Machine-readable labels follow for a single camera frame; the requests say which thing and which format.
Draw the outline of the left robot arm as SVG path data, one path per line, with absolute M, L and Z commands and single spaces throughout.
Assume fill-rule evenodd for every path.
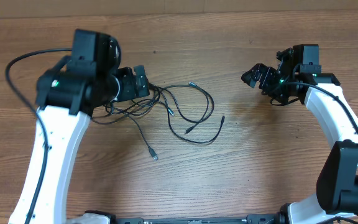
M 67 194 L 80 142 L 95 108 L 149 95 L 145 68 L 121 67 L 110 35 L 77 29 L 73 45 L 37 80 L 35 140 L 10 223 L 66 223 Z

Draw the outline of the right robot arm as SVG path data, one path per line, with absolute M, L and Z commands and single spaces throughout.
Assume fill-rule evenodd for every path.
M 358 118 L 339 80 L 324 73 L 317 44 L 294 45 L 276 54 L 277 68 L 255 64 L 241 76 L 275 106 L 300 101 L 318 120 L 331 152 L 308 198 L 286 203 L 265 223 L 353 223 L 358 216 Z

